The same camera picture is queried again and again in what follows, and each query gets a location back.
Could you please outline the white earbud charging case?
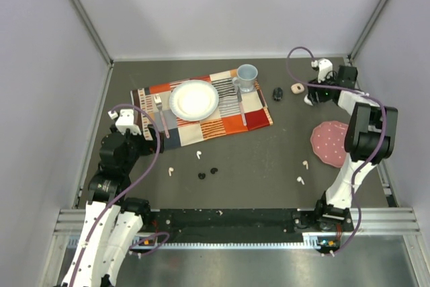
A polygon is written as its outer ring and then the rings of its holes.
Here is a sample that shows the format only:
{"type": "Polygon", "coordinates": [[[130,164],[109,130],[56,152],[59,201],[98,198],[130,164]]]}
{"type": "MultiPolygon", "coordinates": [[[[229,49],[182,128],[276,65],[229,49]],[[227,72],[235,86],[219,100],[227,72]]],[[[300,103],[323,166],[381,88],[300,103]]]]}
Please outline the white earbud charging case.
{"type": "Polygon", "coordinates": [[[309,106],[312,106],[312,102],[309,100],[307,95],[304,97],[304,103],[306,103],[309,106]]]}

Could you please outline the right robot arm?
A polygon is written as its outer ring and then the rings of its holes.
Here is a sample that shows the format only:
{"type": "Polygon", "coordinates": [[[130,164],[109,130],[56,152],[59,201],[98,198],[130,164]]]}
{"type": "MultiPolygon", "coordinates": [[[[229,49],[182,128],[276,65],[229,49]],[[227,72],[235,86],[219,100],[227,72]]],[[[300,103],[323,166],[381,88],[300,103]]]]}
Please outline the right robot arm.
{"type": "Polygon", "coordinates": [[[329,231],[350,218],[353,197],[367,174],[391,156],[396,137],[398,109],[381,104],[355,88],[358,71],[341,65],[338,71],[327,59],[314,60],[317,77],[308,82],[304,98],[310,106],[333,101],[350,115],[343,147],[346,158],[333,184],[316,202],[315,225],[329,231]]]}

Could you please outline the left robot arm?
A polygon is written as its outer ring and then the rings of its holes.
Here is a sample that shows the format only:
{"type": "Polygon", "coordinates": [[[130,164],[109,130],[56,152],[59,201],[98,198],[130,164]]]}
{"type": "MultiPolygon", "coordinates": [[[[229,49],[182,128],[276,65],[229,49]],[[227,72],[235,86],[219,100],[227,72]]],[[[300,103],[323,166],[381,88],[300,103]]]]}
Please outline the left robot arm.
{"type": "Polygon", "coordinates": [[[134,236],[152,225],[148,201],[126,194],[137,160],[163,152],[163,135],[153,125],[148,126],[150,140],[131,130],[121,133],[115,126],[110,130],[101,141],[79,244],[61,286],[115,286],[134,236]]]}

